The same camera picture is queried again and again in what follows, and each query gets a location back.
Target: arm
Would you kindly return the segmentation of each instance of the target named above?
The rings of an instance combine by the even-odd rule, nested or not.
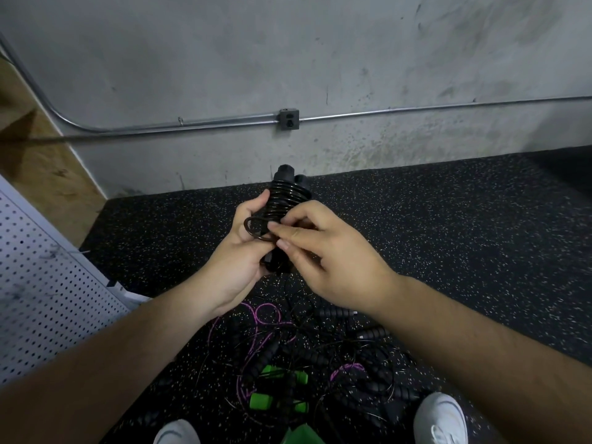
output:
[[[294,225],[312,223],[318,230]],[[316,201],[269,229],[311,289],[363,311],[440,370],[514,442],[588,442],[592,369],[393,272]],[[320,264],[303,250],[321,257]]]
[[[3,389],[3,441],[99,442],[197,330],[263,275],[259,260],[273,244],[253,241],[243,221],[268,197],[239,206],[228,236],[187,281]]]

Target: left hand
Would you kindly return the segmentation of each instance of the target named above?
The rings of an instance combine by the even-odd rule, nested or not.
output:
[[[212,316],[219,316],[238,306],[249,294],[253,285],[269,274],[259,261],[271,251],[274,243],[256,240],[243,223],[254,212],[263,208],[269,199],[265,189],[257,198],[240,204],[229,234],[218,245],[210,260],[186,283],[197,283],[207,299]]]

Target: wooden panel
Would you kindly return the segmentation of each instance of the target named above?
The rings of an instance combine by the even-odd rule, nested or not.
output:
[[[0,61],[0,78],[0,174],[80,246],[105,198],[68,144],[26,142],[59,134],[7,62]]]

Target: hand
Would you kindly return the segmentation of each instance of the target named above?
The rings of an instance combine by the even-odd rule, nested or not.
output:
[[[317,230],[293,227],[306,223]],[[318,201],[297,205],[282,224],[270,222],[268,228],[308,286],[338,306],[373,314],[403,279],[358,231]]]
[[[218,245],[210,260],[186,283],[197,284],[195,291],[204,295],[212,316],[219,316],[239,305],[253,285],[269,274],[259,261],[275,246],[254,239],[243,225],[269,199],[265,189],[257,198],[237,207],[229,234]]]

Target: forearm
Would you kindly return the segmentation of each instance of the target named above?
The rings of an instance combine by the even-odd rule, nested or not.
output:
[[[588,442],[592,369],[409,277],[373,316],[514,441]]]
[[[4,440],[98,442],[211,319],[207,287],[193,278],[5,388]]]

